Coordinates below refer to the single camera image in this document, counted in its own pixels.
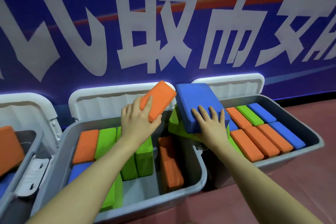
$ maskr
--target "gray plastic bin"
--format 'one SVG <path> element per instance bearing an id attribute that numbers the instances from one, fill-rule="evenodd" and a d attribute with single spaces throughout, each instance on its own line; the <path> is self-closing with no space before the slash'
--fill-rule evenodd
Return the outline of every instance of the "gray plastic bin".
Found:
<path id="1" fill-rule="evenodd" d="M 162 211 L 178 205 L 186 197 L 199 192 L 207 180 L 207 171 L 201 155 L 191 140 L 176 138 L 179 165 L 185 178 L 185 186 L 177 191 L 163 194 L 160 163 L 158 158 L 158 138 L 168 135 L 168 120 L 171 111 L 165 111 L 162 124 L 152 134 L 154 147 L 154 173 L 151 176 L 123 182 L 123 207 L 99 213 L 95 222 L 113 219 L 114 223 L 125 222 Z M 44 207 L 65 185 L 69 179 L 72 158 L 82 131 L 113 128 L 120 126 L 120 117 L 101 120 L 78 121 L 63 133 L 45 183 L 40 189 L 31 215 Z"/>
<path id="2" fill-rule="evenodd" d="M 277 157 L 255 162 L 254 165 L 264 173 L 269 174 L 293 160 L 295 157 L 317 150 L 324 146 L 323 139 L 315 131 L 300 122 L 293 115 L 266 96 L 258 94 L 248 97 L 226 99 L 222 100 L 221 103 L 225 108 L 258 103 L 307 145 L 305 148 L 300 150 L 295 150 Z M 216 188 L 221 188 L 235 183 L 228 169 L 212 151 L 204 152 L 202 157 L 213 176 Z"/>
<path id="3" fill-rule="evenodd" d="M 29 219 L 38 190 L 28 197 L 16 197 L 14 191 L 22 179 L 33 155 L 36 155 L 36 158 L 40 159 L 51 158 L 51 154 L 42 143 L 42 130 L 34 128 L 33 130 L 22 130 L 15 133 L 22 145 L 25 158 L 16 171 L 6 192 L 0 199 L 0 224 L 23 224 Z"/>

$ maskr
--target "open lid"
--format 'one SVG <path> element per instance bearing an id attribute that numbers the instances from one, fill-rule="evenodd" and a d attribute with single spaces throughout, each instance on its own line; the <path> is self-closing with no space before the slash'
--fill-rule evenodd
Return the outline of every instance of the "open lid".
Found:
<path id="1" fill-rule="evenodd" d="M 0 95 L 0 127 L 12 126 L 15 131 L 34 130 L 36 125 L 43 131 L 43 144 L 55 154 L 62 130 L 52 103 L 36 93 Z"/>
<path id="2" fill-rule="evenodd" d="M 199 78 L 192 83 L 207 83 L 219 100 L 260 94 L 265 78 L 259 73 Z"/>
<path id="3" fill-rule="evenodd" d="M 76 120 L 99 120 L 118 117 L 121 109 L 133 103 L 137 96 L 144 96 L 158 82 L 116 85 L 76 90 L 69 98 L 71 116 Z M 166 110 L 173 109 L 176 100 Z"/>

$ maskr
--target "red floor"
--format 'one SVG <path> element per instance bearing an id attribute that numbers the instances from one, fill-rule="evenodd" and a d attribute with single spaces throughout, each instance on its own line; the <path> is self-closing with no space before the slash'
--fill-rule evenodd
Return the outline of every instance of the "red floor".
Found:
<path id="1" fill-rule="evenodd" d="M 305 154 L 270 176 L 323 223 L 336 224 L 336 100 L 286 108 L 315 130 L 325 147 Z M 182 205 L 129 224 L 256 223 L 236 185 L 189 197 Z"/>

